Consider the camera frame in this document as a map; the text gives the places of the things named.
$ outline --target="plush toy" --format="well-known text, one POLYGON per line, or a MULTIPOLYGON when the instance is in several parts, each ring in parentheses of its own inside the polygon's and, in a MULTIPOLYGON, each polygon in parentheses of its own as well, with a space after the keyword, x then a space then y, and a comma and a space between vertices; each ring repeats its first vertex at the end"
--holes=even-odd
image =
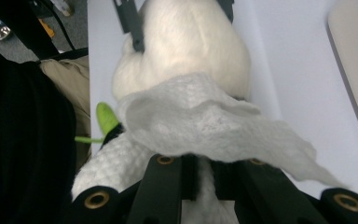
POLYGON ((141 15, 145 52, 129 38, 113 78, 125 132, 80 170, 74 198, 93 186, 123 191, 157 153, 200 157, 200 191, 182 203, 182 223, 238 223, 234 203, 214 194, 209 160, 257 158, 298 180, 340 185, 287 124, 234 99, 249 97, 250 57, 216 0, 146 0, 141 15))

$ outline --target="table surface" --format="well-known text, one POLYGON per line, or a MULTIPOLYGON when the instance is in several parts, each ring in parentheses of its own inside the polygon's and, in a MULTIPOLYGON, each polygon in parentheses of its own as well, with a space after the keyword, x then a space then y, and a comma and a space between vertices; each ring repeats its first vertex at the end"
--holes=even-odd
MULTIPOLYGON (((326 31, 339 0, 236 1, 234 27, 252 58, 252 103, 281 119, 318 151, 317 162, 358 193, 358 120, 326 31)), ((135 1, 139 7, 143 0, 135 1)), ((89 0, 89 66, 92 137, 101 137, 95 108, 117 106, 112 75, 125 35, 112 0, 89 0)), ((95 154, 101 145, 92 146, 95 154)), ((296 186, 316 198, 328 188, 315 181, 296 186)))

